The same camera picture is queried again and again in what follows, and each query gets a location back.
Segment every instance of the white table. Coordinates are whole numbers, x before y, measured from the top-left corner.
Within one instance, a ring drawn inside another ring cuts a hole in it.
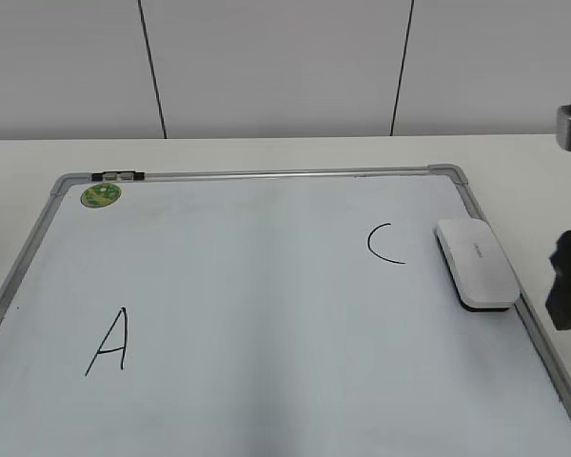
[[[551,135],[0,142],[0,286],[62,174],[244,169],[462,167],[571,376],[571,330],[544,307],[549,256],[571,229],[571,152]]]

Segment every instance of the whiteboard eraser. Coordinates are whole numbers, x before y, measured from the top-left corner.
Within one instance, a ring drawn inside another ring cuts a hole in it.
[[[443,219],[436,227],[462,305],[469,311],[506,311],[521,290],[493,230],[480,219]]]

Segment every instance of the black marker writing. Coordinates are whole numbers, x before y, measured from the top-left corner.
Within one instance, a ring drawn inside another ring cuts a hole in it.
[[[123,319],[124,319],[123,324],[125,325],[125,327],[124,327],[125,331],[123,333],[123,345],[120,346],[119,348],[114,348],[114,349],[102,349],[104,347],[104,343],[108,339],[110,333],[114,329],[114,326],[116,326],[116,323],[118,322],[118,320],[121,316],[123,316]],[[125,362],[125,353],[127,352],[127,310],[125,309],[125,307],[120,308],[118,311],[118,314],[116,314],[116,317],[114,318],[114,322],[112,322],[112,325],[108,329],[108,333],[106,333],[106,336],[102,340],[102,343],[99,345],[99,348],[95,352],[95,355],[93,355],[93,358],[91,359],[91,363],[89,364],[87,371],[85,371],[85,376],[87,376],[89,374],[91,367],[95,363],[95,359],[97,359],[98,355],[109,354],[111,352],[116,352],[117,350],[122,351],[122,353],[121,353],[121,369],[123,369],[123,363]]]
[[[372,236],[377,232],[378,229],[382,229],[383,227],[387,227],[387,226],[390,226],[390,225],[391,225],[391,223],[385,222],[384,224],[380,224],[378,227],[375,227],[375,228],[370,232],[370,234],[368,235],[368,239],[367,239],[367,241],[366,241],[366,244],[367,244],[367,246],[368,246],[368,250],[369,250],[370,252],[372,252],[374,255],[376,255],[377,257],[379,257],[381,260],[385,260],[385,261],[387,261],[387,262],[391,262],[392,264],[405,265],[405,262],[398,262],[397,260],[391,260],[391,259],[387,259],[386,257],[383,257],[382,255],[378,254],[376,250],[374,250],[374,249],[372,248],[372,244],[371,244]]]

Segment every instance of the whiteboard frame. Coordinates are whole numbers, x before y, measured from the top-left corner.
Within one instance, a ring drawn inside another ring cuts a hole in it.
[[[70,187],[95,182],[134,182],[144,183],[166,181],[214,181],[229,179],[285,179],[292,177],[371,177],[371,176],[448,176],[459,192],[465,209],[470,217],[485,221],[484,214],[474,197],[467,178],[456,165],[436,164],[427,167],[403,167],[387,169],[298,169],[277,171],[228,171],[228,172],[173,172],[173,173],[133,173],[132,171],[106,171],[103,173],[71,173],[61,176],[50,191],[49,200],[45,204],[38,220],[17,256],[4,284],[0,288],[0,324],[9,309],[10,302],[17,292],[31,261],[42,244],[52,219],[59,209],[62,200]],[[522,296],[516,303],[516,311],[524,324],[535,350],[548,372],[554,389],[571,420],[571,379],[566,372],[562,360],[552,345],[535,310],[528,305],[529,301],[522,285]]]

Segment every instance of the whiteboard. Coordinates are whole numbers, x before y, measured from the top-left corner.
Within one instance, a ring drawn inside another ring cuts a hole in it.
[[[448,177],[118,185],[10,303],[0,456],[571,456],[516,311],[459,305]]]

